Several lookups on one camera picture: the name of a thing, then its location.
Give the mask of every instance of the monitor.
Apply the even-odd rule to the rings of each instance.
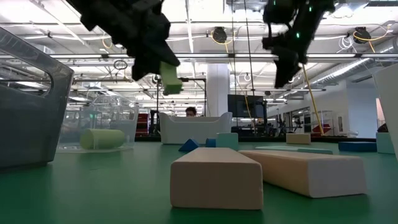
[[[263,118],[267,102],[262,96],[247,96],[250,116]],[[228,112],[235,118],[250,118],[244,95],[228,95]]]

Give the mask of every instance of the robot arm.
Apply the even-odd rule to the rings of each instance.
[[[322,17],[334,11],[333,0],[269,0],[264,8],[263,20],[268,24],[269,36],[263,38],[262,47],[279,56],[275,87],[283,87],[307,63],[307,50],[315,37]],[[271,23],[285,24],[284,34],[272,37]]]
[[[148,73],[161,75],[161,65],[180,65],[166,43],[170,22],[161,13],[163,0],[67,0],[81,14],[81,23],[93,30],[101,27],[135,58],[132,78]]]

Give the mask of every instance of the white foam block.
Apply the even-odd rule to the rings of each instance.
[[[286,143],[288,144],[311,144],[311,134],[286,134]]]
[[[232,149],[197,148],[172,163],[170,202],[183,208],[261,209],[261,165]]]
[[[259,162],[265,182],[313,198],[365,194],[360,157],[284,151],[240,151]]]

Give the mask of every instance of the green cylinder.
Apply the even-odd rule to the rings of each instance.
[[[124,143],[124,133],[120,130],[86,129],[80,136],[83,149],[114,149]]]

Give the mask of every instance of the light green foam piece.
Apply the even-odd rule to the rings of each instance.
[[[289,152],[307,152],[317,154],[333,155],[333,151],[329,149],[315,149],[308,147],[292,147],[292,146],[260,146],[256,147],[258,150],[273,150],[273,151],[289,151]]]
[[[395,154],[389,133],[376,133],[376,144],[378,153]]]
[[[83,149],[114,149],[124,143],[124,133],[120,130],[86,129],[80,136]]]
[[[239,139],[237,133],[217,133],[216,147],[228,147],[238,150]]]
[[[177,78],[177,68],[165,62],[160,63],[160,75],[166,94],[179,94],[182,82]]]

